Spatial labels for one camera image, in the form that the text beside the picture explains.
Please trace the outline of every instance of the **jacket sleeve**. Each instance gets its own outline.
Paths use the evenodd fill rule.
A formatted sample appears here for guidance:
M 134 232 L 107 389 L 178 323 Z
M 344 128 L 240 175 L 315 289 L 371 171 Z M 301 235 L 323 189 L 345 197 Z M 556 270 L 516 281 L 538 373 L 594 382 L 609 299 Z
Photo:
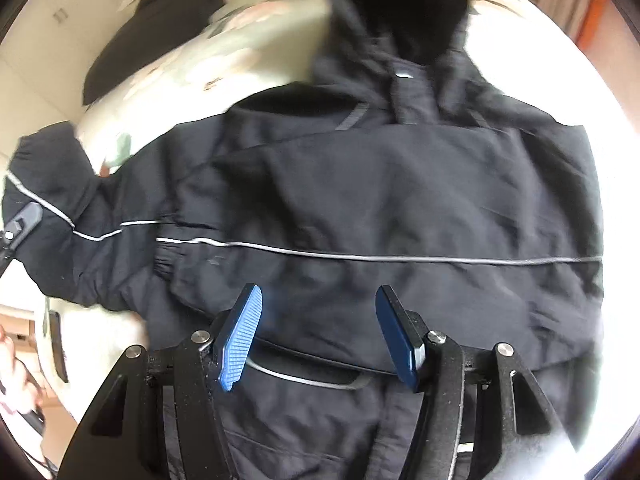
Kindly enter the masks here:
M 158 223 L 170 213 L 177 182 L 210 157 L 220 116 L 179 124 L 127 160 L 97 176 L 69 123 L 23 137 L 6 175 L 2 215 L 28 202 L 43 206 L 42 222 L 18 247 L 43 294 L 110 310 L 140 311 L 132 291 L 154 259 Z

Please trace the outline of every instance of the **finger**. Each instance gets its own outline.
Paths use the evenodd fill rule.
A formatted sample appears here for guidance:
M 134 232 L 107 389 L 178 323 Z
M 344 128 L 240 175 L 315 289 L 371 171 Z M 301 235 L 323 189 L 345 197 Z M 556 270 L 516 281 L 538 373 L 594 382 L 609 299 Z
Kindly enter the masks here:
M 0 342 L 0 381 L 4 384 L 14 374 L 15 345 L 10 337 Z
M 7 393 L 11 391 L 12 395 L 19 395 L 27 384 L 27 368 L 24 367 L 22 361 L 14 360 L 14 373 L 3 383 Z
M 14 391 L 7 395 L 6 403 L 11 409 L 19 413 L 29 413 L 36 410 L 38 391 L 34 384 L 28 383 L 21 391 Z
M 25 390 L 26 395 L 30 399 L 31 409 L 35 411 L 37 406 L 42 405 L 42 390 L 37 384 L 33 384 L 31 382 L 27 383 L 27 385 L 25 386 Z

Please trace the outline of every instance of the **cable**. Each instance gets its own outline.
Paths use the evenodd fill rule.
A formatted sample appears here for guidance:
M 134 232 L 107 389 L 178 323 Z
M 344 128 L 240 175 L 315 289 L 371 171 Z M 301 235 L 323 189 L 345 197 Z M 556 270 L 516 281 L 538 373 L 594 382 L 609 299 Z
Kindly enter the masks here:
M 58 477 L 58 468 L 56 467 L 56 465 L 49 460 L 47 457 L 45 457 L 44 460 L 47 461 L 47 463 L 43 463 L 40 460 L 37 460 L 33 457 L 33 455 L 31 453 L 29 453 L 26 449 L 24 449 L 20 443 L 18 443 L 18 441 L 15 439 L 14 434 L 11 433 L 11 431 L 9 430 L 9 428 L 7 428 L 7 433 L 9 434 L 9 436 L 11 436 L 12 440 L 14 441 L 14 444 L 20 448 L 20 450 L 34 463 L 38 464 L 41 468 L 46 469 L 47 471 L 49 471 L 51 473 L 51 477 L 53 478 L 53 480 L 56 480 L 56 478 Z

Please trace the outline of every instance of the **jacket hood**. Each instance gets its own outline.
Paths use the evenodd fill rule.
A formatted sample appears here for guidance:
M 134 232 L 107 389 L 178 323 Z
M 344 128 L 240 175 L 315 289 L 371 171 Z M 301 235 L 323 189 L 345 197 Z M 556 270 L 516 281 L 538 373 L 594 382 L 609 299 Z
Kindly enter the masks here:
M 433 67 L 465 41 L 468 0 L 330 0 L 318 84 L 386 107 L 398 66 Z

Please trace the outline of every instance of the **textured blue pad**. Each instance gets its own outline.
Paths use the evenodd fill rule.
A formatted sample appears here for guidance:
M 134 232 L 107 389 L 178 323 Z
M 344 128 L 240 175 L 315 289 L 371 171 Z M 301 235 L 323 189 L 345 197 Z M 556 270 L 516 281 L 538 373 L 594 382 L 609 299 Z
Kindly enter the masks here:
M 261 313 L 262 291 L 259 286 L 254 285 L 246 303 L 242 306 L 236 325 L 222 347 L 222 370 L 220 370 L 218 382 L 226 392 L 231 391 L 231 387 L 242 375 L 244 362 L 254 341 Z
M 385 337 L 386 346 L 396 366 L 398 377 L 409 388 L 415 390 L 418 383 L 418 373 L 414 347 L 394 311 L 391 298 L 387 297 L 382 287 L 376 293 L 376 316 Z

